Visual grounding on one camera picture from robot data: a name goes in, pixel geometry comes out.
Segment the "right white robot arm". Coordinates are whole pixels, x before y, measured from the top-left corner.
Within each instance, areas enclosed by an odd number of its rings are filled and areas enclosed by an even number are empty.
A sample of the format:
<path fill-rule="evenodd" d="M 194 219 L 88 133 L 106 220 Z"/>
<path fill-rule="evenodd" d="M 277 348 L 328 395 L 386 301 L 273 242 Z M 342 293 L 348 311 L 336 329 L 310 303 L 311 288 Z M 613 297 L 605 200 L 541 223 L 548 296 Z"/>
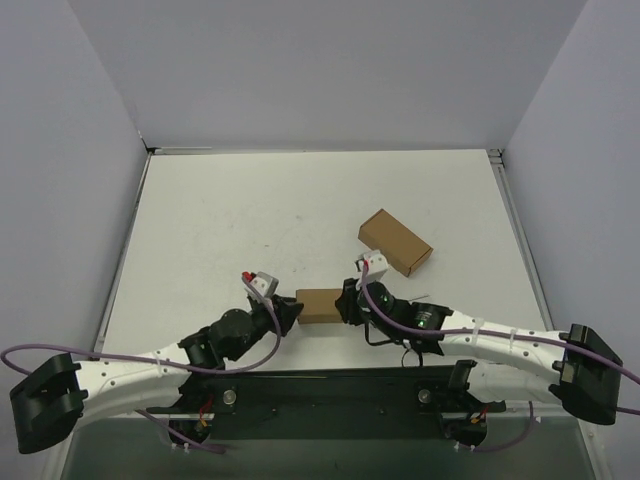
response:
<path fill-rule="evenodd" d="M 375 328 L 417 355 L 474 360 L 458 383 L 481 403 L 537 401 L 592 424 L 616 421 L 623 362 L 590 327 L 523 330 L 399 299 L 380 282 L 356 279 L 344 281 L 335 306 L 344 323 Z"/>

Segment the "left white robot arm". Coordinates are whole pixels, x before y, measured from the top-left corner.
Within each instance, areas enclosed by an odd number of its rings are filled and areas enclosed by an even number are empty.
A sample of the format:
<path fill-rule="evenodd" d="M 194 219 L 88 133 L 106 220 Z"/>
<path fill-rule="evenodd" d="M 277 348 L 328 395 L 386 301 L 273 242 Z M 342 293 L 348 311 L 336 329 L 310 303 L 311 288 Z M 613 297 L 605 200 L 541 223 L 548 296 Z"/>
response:
<path fill-rule="evenodd" d="M 113 415 L 174 405 L 196 410 L 206 377 L 228 375 L 225 363 L 239 360 L 267 333 L 282 339 L 304 308 L 279 295 L 249 304 L 249 311 L 231 309 L 183 340 L 139 356 L 86 354 L 75 361 L 57 348 L 10 391 L 19 452 L 46 450 Z"/>

